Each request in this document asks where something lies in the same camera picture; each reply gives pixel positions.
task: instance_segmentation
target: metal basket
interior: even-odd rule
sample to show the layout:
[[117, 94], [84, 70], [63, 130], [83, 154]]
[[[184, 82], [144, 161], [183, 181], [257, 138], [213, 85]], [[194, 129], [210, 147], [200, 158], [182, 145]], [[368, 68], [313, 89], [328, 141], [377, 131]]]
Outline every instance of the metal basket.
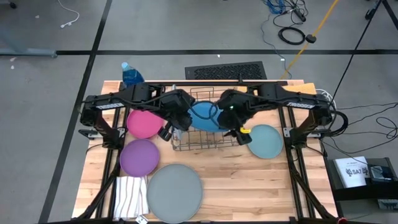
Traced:
[[[215, 90], [214, 87], [197, 87], [191, 88], [189, 94], [197, 101], [210, 100], [217, 101], [221, 94], [225, 91]], [[221, 147], [238, 146], [235, 138], [232, 136], [226, 136], [226, 132], [210, 133], [207, 131], [201, 131], [194, 127], [190, 127], [188, 131], [182, 131], [180, 139], [174, 133], [172, 129], [173, 137], [171, 140], [173, 149], [175, 151], [190, 151], [197, 149], [217, 149]]]

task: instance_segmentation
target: gray floor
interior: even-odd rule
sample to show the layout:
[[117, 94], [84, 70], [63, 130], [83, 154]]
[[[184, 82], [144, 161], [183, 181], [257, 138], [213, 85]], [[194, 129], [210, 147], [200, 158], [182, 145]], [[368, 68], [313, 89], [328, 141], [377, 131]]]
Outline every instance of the gray floor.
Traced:
[[[16, 1], [17, 10], [0, 6], [0, 21], [7, 30], [29, 47], [56, 50], [89, 50], [93, 45], [105, 0], [63, 0], [66, 7], [80, 12], [78, 22], [60, 29], [74, 19], [57, 1]], [[307, 0], [308, 21], [301, 27], [313, 32], [332, 0]], [[389, 1], [398, 14], [398, 2]], [[366, 25], [364, 13], [368, 1], [340, 1], [310, 49], [354, 49]], [[104, 29], [101, 50], [169, 50], [169, 49], [269, 49], [262, 43], [259, 26], [269, 11], [260, 0], [114, 0]], [[289, 18], [280, 18], [288, 23]], [[268, 22], [266, 39], [278, 49], [301, 46], [281, 42], [278, 31]], [[398, 31], [381, 7], [360, 49], [398, 49]], [[294, 55], [285, 55], [291, 61]], [[73, 104], [88, 56], [0, 57], [1, 143], [0, 143], [0, 223], [35, 223], [39, 219], [50, 179], [57, 161]], [[294, 79], [314, 82], [318, 88], [333, 92], [349, 55], [304, 55], [291, 70]], [[263, 61], [269, 79], [283, 74], [276, 55], [170, 55], [96, 57], [87, 94], [98, 94], [104, 80], [120, 80], [120, 63], [130, 62], [147, 80], [184, 79], [184, 67]], [[397, 101], [398, 55], [356, 55], [337, 94], [338, 108]], [[345, 111], [351, 121], [380, 108]], [[383, 113], [393, 121], [396, 110]], [[350, 126], [347, 132], [378, 130], [375, 118]], [[336, 138], [346, 151], [356, 151], [385, 141], [369, 135]], [[50, 221], [68, 220], [88, 141], [73, 136]], [[390, 157], [398, 169], [398, 142], [394, 141], [356, 156]], [[328, 149], [330, 159], [345, 155]], [[347, 217], [373, 213], [366, 220], [393, 223], [395, 213], [382, 213], [371, 202], [344, 203]]]

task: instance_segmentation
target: striped towel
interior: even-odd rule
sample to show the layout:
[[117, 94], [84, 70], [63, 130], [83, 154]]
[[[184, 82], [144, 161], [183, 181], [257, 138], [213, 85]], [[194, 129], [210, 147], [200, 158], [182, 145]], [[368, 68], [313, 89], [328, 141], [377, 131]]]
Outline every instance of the striped towel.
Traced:
[[127, 220], [149, 213], [146, 177], [117, 177], [114, 218]]

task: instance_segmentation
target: wooden table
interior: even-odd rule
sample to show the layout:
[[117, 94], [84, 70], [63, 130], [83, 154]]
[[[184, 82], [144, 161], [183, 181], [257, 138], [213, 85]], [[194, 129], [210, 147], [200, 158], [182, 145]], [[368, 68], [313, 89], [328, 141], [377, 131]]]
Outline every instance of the wooden table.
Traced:
[[[303, 81], [289, 80], [287, 83], [301, 85]], [[105, 81], [101, 94], [117, 92], [118, 86], [119, 81]], [[197, 86], [179, 84], [177, 87], [189, 92], [191, 88]], [[214, 86], [216, 90], [234, 87], [241, 91], [246, 89], [243, 86]], [[284, 112], [285, 118], [288, 119], [286, 108]], [[114, 110], [103, 111], [103, 114], [111, 125]], [[294, 109], [294, 115], [297, 125], [300, 125], [307, 117], [308, 111]], [[119, 126], [123, 121], [122, 118], [123, 116], [119, 119]], [[259, 112], [244, 126], [251, 128], [257, 124], [268, 124], [282, 132], [277, 110]], [[127, 134], [126, 144], [133, 139]], [[203, 203], [191, 221], [287, 221], [289, 217], [297, 216], [285, 149], [274, 159], [260, 159], [251, 154], [247, 146], [178, 152], [172, 149], [170, 142], [165, 142], [158, 136], [154, 136], [151, 140], [160, 150], [160, 163], [156, 170], [167, 164], [179, 162], [194, 168], [203, 181], [205, 189]], [[89, 147], [98, 143], [101, 141], [90, 141]], [[309, 138], [308, 146], [320, 149], [317, 139]], [[87, 153], [72, 217], [79, 216], [99, 191], [106, 153], [107, 149], [102, 147], [94, 147]], [[111, 167], [116, 155], [117, 152], [114, 151]], [[311, 190], [325, 208], [337, 216], [323, 157], [317, 152], [303, 149], [303, 158]], [[104, 216], [108, 211], [110, 191], [111, 189], [104, 199]], [[304, 216], [307, 217], [308, 209], [300, 187], [299, 192]], [[158, 221], [153, 214], [146, 217]]]

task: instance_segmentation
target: water bottle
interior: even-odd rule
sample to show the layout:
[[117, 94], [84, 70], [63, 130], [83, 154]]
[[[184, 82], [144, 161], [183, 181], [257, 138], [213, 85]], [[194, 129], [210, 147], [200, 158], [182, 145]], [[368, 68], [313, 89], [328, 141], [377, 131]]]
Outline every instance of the water bottle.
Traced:
[[144, 78], [135, 68], [131, 67], [127, 62], [122, 63], [123, 83], [126, 87], [144, 82]]

